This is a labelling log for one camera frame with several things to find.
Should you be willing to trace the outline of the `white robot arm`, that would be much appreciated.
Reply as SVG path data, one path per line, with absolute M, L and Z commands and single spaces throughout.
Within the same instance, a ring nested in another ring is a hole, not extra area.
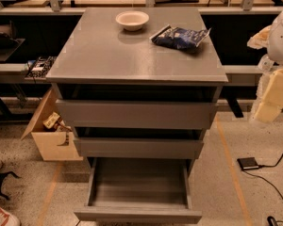
M 267 54 L 258 63 L 263 75 L 259 79 L 257 99 L 251 110 L 251 122 L 270 123 L 283 109 L 283 10 L 271 25 L 253 36 L 247 46 L 267 48 Z

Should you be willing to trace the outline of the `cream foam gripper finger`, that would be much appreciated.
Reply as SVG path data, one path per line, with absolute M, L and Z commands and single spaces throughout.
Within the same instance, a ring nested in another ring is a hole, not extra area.
M 283 109 L 283 67 L 269 75 L 268 84 L 258 104 L 254 119 L 269 123 L 276 119 Z

